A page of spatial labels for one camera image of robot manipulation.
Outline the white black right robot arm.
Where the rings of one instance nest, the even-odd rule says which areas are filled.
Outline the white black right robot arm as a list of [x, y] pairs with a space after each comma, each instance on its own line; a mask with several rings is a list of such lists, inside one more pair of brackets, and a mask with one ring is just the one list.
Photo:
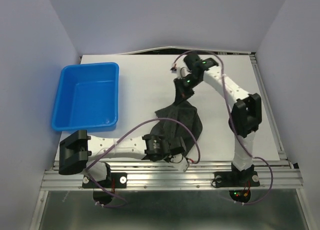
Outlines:
[[231, 182], [242, 185], [248, 180], [246, 170], [253, 165], [253, 140], [262, 123], [262, 99], [258, 93], [251, 94], [242, 89], [225, 74], [223, 61], [217, 55], [214, 58], [201, 59], [195, 51], [181, 54], [187, 72], [173, 61], [171, 71], [176, 73], [174, 105], [188, 100], [194, 95], [194, 88], [205, 82], [217, 91], [226, 104], [229, 115], [228, 124], [235, 137], [234, 157], [230, 172]]

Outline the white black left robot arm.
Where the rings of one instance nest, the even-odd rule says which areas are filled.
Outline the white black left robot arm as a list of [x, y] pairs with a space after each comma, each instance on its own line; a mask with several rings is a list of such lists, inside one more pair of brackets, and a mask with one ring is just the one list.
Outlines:
[[150, 162], [165, 161], [180, 172], [189, 163], [184, 153], [186, 145], [181, 137], [165, 139], [146, 134], [134, 138], [102, 138], [77, 130], [59, 143], [59, 169], [63, 176], [83, 174], [93, 178], [100, 187], [111, 183], [111, 169], [102, 159], [127, 158]]

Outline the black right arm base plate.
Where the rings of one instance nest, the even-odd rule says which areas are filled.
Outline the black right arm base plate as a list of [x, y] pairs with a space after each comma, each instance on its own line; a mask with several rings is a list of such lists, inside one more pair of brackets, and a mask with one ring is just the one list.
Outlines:
[[212, 183], [215, 188], [259, 187], [260, 180], [256, 171], [237, 173], [235, 171], [217, 171], [213, 173]]

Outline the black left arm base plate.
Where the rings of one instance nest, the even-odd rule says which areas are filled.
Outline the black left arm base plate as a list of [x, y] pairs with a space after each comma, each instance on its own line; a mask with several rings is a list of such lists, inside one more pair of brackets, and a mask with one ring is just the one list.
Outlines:
[[[112, 172], [107, 179], [98, 181], [98, 184], [105, 189], [125, 189], [127, 187], [126, 172]], [[82, 180], [83, 189], [98, 189], [99, 187], [88, 177]]]

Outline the black dotted skirt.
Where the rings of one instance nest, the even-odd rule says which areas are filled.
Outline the black dotted skirt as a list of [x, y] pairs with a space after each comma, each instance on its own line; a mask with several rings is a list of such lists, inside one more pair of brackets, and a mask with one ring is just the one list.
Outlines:
[[[193, 139], [198, 140], [203, 130], [203, 124], [198, 115], [198, 109], [185, 100], [179, 105], [171, 104], [158, 109], [155, 111], [155, 115], [162, 120], [154, 125], [150, 133], [165, 137], [168, 140], [182, 138], [186, 147], [184, 155], [187, 156], [195, 145]], [[179, 123], [163, 120], [164, 118], [170, 118]]]

